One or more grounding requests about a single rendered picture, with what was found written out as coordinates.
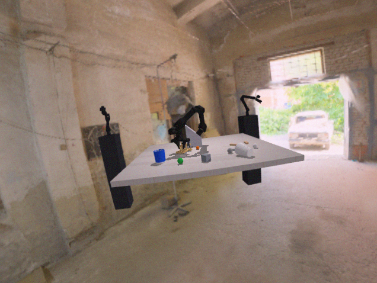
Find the blue mug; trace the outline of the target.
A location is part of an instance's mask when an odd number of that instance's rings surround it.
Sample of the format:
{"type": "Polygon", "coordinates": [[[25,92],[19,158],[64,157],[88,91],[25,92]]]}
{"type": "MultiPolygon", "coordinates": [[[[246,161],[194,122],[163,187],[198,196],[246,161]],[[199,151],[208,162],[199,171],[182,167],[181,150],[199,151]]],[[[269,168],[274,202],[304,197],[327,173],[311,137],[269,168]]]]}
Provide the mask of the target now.
{"type": "Polygon", "coordinates": [[[154,150],[155,161],[157,164],[165,162],[165,152],[164,149],[154,150]]]}

